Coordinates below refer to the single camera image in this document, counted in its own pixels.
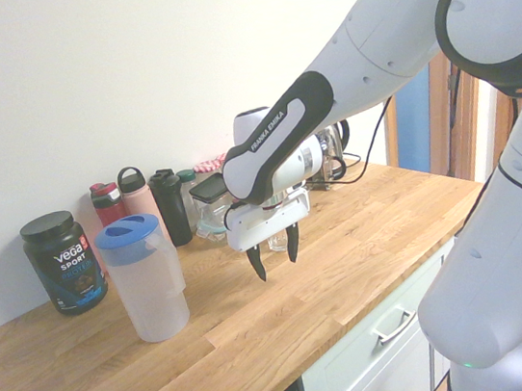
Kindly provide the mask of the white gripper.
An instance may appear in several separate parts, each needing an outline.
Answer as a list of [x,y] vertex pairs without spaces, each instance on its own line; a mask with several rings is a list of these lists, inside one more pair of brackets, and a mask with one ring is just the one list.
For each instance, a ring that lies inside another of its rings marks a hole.
[[298,222],[310,211],[308,191],[299,188],[287,195],[273,209],[246,204],[227,214],[227,242],[239,252],[245,251],[252,268],[263,281],[267,280],[266,268],[261,261],[261,242],[285,229],[287,252],[290,261],[297,262],[299,249]]

